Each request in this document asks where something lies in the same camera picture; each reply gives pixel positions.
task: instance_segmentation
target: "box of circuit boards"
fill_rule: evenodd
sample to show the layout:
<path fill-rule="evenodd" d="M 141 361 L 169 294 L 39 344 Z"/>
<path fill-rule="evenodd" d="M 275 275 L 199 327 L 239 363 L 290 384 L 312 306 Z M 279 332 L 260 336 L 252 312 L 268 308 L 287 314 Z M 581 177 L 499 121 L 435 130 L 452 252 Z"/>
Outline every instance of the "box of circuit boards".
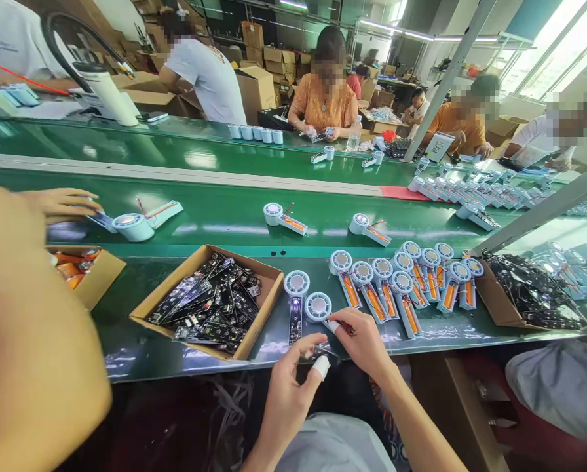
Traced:
<path fill-rule="evenodd" d="M 51 264 L 82 304 L 92 310 L 125 262 L 98 246 L 46 246 Z"/>
<path fill-rule="evenodd" d="M 204 245 L 130 318 L 220 359 L 247 359 L 282 290 L 280 270 Z"/>

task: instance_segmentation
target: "red mat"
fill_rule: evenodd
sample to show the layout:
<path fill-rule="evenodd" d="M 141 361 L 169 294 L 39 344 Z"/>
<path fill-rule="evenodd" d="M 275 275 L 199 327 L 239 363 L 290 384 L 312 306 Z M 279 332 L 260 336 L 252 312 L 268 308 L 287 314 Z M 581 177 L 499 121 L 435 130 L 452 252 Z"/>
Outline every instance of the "red mat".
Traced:
<path fill-rule="evenodd" d="M 383 187 L 381 186 L 381 192 L 383 193 L 384 197 L 395 198 L 399 200 L 427 200 L 430 201 L 427 197 L 425 197 L 422 193 L 419 192 L 412 192 L 407 187 Z"/>

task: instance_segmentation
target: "table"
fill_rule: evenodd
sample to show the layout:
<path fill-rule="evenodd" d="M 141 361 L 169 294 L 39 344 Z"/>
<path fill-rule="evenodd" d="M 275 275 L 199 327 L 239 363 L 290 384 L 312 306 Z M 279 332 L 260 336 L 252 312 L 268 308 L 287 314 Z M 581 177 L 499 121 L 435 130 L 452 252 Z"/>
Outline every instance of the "table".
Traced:
<path fill-rule="evenodd" d="M 204 137 L 200 129 L 205 134 L 217 129 L 208 122 L 188 121 L 182 128 L 182 122 L 172 121 L 164 131 L 149 134 L 99 124 L 4 123 L 9 134 L 0 134 L 1 164 L 14 168 L 0 168 L 0 186 L 15 191 L 84 188 L 97 193 L 113 216 L 140 211 L 137 196 L 146 208 L 171 199 L 185 208 L 140 244 L 96 226 L 54 227 L 49 233 L 53 243 L 101 245 L 128 264 L 92 312 L 113 382 L 267 367 L 287 350 L 288 309 L 283 297 L 249 361 L 219 361 L 128 319 L 131 310 L 201 244 L 258 258 L 285 273 L 303 269 L 311 276 L 312 287 L 325 290 L 339 308 L 345 300 L 335 278 L 328 275 L 328 257 L 336 248 L 348 250 L 355 259 L 370 259 L 391 256 L 407 239 L 422 246 L 445 241 L 460 251 L 487 237 L 480 228 L 454 217 L 454 206 L 383 198 L 378 193 L 385 184 L 406 185 L 413 165 L 387 161 L 362 169 L 362 156 L 338 152 L 332 163 L 312 166 L 314 148 L 304 147 L 296 136 L 288 137 L 291 146 L 275 147 L 234 142 L 222 135 Z M 436 169 L 432 166 L 426 172 L 433 175 Z M 461 176 L 464 171 L 454 172 Z M 309 235 L 266 226 L 262 207 L 270 201 L 295 201 L 293 215 L 309 225 Z M 393 238 L 388 248 L 347 231 L 355 212 L 388 222 L 386 232 Z M 492 210 L 502 225 L 519 214 Z M 472 313 L 458 310 L 450 317 L 435 309 L 418 314 L 425 335 L 415 340 L 405 340 L 398 322 L 379 325 L 390 353 L 580 336 L 495 326 L 483 307 Z M 303 334 L 316 329 L 324 330 L 305 322 Z M 343 355 L 332 335 L 330 340 L 331 348 Z"/>

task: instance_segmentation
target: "water bottle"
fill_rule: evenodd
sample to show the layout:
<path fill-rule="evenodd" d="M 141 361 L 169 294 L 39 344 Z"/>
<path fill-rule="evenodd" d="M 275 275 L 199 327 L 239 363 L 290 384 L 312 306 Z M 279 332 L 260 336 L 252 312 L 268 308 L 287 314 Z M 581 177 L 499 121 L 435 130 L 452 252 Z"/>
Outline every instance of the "water bottle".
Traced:
<path fill-rule="evenodd" d="M 359 149 L 359 140 L 361 139 L 361 130 L 363 125 L 361 124 L 361 115 L 357 117 L 350 127 L 350 134 L 348 135 L 348 142 L 346 143 L 346 151 L 357 152 Z"/>

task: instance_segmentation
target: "red wire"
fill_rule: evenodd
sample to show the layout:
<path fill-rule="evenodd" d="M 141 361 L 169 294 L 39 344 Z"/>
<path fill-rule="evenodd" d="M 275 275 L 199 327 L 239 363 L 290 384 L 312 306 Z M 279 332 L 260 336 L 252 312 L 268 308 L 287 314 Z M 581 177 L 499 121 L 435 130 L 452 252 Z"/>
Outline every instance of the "red wire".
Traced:
<path fill-rule="evenodd" d="M 38 83 L 38 82 L 36 82 L 36 81 L 33 81 L 33 80 L 31 80 L 31 79 L 28 79 L 28 78 L 27 78 L 27 77 L 25 77 L 24 75 L 20 75 L 20 74 L 17 74 L 16 72 L 12 72 L 11 70 L 4 68 L 3 66 L 0 66 L 0 69 L 1 69 L 1 70 L 4 70 L 4 71 L 6 71 L 6 72 L 9 72 L 9 73 L 10 73 L 10 74 L 12 74 L 12 75 L 15 75 L 15 76 L 17 76 L 19 79 L 23 79 L 23 80 L 25 80 L 25 81 L 27 81 L 27 82 L 33 83 L 34 85 L 37 85 L 38 87 L 42 87 L 42 88 L 44 88 L 44 89 L 51 90 L 52 92 L 55 92 L 55 93 L 57 93 L 57 94 L 60 94 L 60 95 L 66 95 L 66 96 L 70 96 L 70 95 L 71 95 L 69 92 L 64 92 L 63 90 L 58 90 L 58 89 L 56 89 L 56 88 L 48 87 L 48 86 L 46 86 L 46 85 L 43 85 L 43 84 L 41 84 L 41 83 Z"/>

